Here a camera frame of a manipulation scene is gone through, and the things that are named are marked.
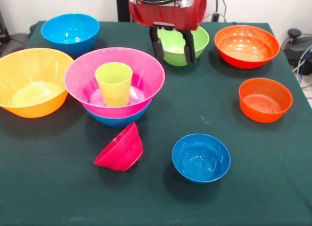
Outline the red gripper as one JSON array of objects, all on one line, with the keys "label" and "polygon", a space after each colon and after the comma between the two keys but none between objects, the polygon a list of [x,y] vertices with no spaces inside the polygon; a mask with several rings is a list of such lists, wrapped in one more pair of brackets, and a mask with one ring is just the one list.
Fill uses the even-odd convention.
[{"label": "red gripper", "polygon": [[184,55],[187,64],[196,60],[194,39],[190,30],[202,23],[207,0],[128,0],[132,19],[141,25],[150,26],[149,35],[157,59],[164,58],[157,26],[172,27],[180,31],[185,40]]}]

